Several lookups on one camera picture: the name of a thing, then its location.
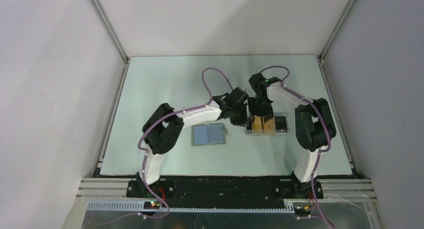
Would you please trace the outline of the right aluminium frame post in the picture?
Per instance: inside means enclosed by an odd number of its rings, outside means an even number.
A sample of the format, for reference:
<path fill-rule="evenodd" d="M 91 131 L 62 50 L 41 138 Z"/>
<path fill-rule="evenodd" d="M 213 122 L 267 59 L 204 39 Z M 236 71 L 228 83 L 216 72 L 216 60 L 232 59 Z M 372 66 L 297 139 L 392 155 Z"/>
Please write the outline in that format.
<path fill-rule="evenodd" d="M 356 2 L 358 0 L 348 0 L 346 5 L 344 6 L 338 20 L 336 21 L 336 24 L 334 28 L 332 29 L 330 36 L 326 40 L 323 49 L 321 50 L 319 56 L 317 57 L 319 59 L 319 63 L 323 66 L 325 63 L 325 59 L 328 55 L 328 52 L 330 51 L 333 43 L 335 42 L 337 36 L 339 35 L 340 31 L 342 30 L 346 20 L 348 19 L 349 15 L 351 14 Z"/>

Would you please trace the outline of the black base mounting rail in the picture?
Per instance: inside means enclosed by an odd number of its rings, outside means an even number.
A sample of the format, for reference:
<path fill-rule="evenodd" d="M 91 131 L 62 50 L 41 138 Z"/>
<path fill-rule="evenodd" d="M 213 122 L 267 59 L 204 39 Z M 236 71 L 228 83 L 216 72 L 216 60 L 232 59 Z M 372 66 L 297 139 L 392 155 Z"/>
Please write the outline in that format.
<path fill-rule="evenodd" d="M 146 188 L 128 182 L 126 197 L 160 197 L 172 208 L 280 209 L 288 199 L 323 199 L 320 182 L 299 184 L 294 176 L 161 176 Z"/>

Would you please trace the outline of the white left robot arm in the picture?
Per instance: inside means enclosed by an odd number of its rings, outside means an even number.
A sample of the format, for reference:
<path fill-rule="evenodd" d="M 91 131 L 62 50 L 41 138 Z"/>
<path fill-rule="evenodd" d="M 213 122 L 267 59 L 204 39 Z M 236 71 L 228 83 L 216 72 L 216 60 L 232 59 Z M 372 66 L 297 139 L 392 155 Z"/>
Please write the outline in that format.
<path fill-rule="evenodd" d="M 176 144 L 182 130 L 209 121 L 230 119 L 235 126 L 243 126 L 241 119 L 247 114 L 249 95 L 236 87 L 230 93 L 212 96 L 200 106 L 176 110 L 168 103 L 161 104 L 142 128 L 138 149 L 144 153 L 138 190 L 145 197 L 153 197 L 158 191 L 157 181 L 167 154 Z"/>

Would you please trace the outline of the clear plastic card box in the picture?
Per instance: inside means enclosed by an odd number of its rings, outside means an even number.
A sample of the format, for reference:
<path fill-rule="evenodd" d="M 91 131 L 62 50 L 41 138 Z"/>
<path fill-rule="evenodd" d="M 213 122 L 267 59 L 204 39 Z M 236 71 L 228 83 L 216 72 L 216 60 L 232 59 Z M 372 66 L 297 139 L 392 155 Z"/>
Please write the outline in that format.
<path fill-rule="evenodd" d="M 275 112 L 273 116 L 249 115 L 245 134 L 248 136 L 285 136 L 289 130 L 288 114 Z"/>

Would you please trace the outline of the gold card stack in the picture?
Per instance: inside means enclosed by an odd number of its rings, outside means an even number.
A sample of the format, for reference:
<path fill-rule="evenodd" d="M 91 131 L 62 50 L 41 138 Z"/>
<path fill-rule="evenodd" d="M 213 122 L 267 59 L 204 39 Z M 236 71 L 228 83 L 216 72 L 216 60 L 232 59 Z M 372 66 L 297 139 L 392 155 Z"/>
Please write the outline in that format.
<path fill-rule="evenodd" d="M 275 118 L 271 117 L 268 120 L 263 118 L 263 133 L 266 135 L 275 135 L 276 134 L 276 123 Z"/>

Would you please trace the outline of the left aluminium frame post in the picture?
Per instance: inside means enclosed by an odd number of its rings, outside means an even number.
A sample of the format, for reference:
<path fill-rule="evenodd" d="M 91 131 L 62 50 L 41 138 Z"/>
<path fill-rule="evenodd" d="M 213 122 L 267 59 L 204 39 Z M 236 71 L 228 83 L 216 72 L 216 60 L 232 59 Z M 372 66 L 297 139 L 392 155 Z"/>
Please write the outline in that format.
<path fill-rule="evenodd" d="M 123 61 L 124 64 L 126 64 L 129 61 L 129 56 L 124 50 L 124 47 L 101 3 L 100 0 L 88 0 L 93 7 L 94 12 L 96 13 L 100 23 L 102 24 L 103 28 L 106 31 L 106 34 L 110 38 L 114 48 L 119 54 L 119 57 Z"/>

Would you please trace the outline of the aluminium frame post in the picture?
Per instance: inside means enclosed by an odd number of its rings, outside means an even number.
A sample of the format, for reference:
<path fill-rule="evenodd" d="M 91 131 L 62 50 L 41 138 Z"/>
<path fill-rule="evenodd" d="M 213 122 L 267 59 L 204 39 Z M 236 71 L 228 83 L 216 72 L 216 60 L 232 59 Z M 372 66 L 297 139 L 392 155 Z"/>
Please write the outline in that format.
<path fill-rule="evenodd" d="M 351 14 L 356 2 L 358 0 L 348 0 L 346 5 L 344 6 L 338 20 L 336 21 L 336 24 L 334 28 L 332 29 L 330 36 L 326 40 L 323 49 L 321 50 L 319 56 L 317 57 L 319 59 L 319 63 L 323 66 L 325 63 L 325 59 L 328 55 L 328 52 L 330 51 L 333 43 L 335 42 L 337 36 L 339 35 L 340 31 L 342 30 L 346 20 L 348 19 L 349 15 Z"/>
<path fill-rule="evenodd" d="M 96 13 L 100 23 L 102 24 L 103 28 L 106 31 L 106 34 L 110 38 L 114 48 L 119 54 L 119 57 L 123 61 L 124 64 L 126 64 L 129 61 L 129 56 L 124 50 L 124 47 L 101 3 L 100 0 L 88 0 L 93 7 L 94 12 Z"/>

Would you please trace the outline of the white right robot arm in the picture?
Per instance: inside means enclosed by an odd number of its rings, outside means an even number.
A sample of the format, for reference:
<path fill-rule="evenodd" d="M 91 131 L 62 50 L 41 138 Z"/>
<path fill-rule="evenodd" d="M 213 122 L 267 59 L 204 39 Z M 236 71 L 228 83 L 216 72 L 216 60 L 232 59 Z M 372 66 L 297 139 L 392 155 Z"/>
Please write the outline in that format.
<path fill-rule="evenodd" d="M 293 110 L 294 130 L 297 142 L 303 148 L 297 165 L 292 172 L 297 180 L 291 183 L 291 193 L 297 198 L 304 198 L 315 184 L 318 165 L 323 153 L 331 150 L 331 140 L 336 136 L 336 126 L 329 103 L 324 98 L 306 97 L 277 77 L 265 78 L 256 73 L 248 80 L 255 96 L 248 99 L 248 111 L 252 129 L 263 129 L 275 133 L 275 125 L 268 121 L 275 119 L 273 104 L 277 103 Z"/>

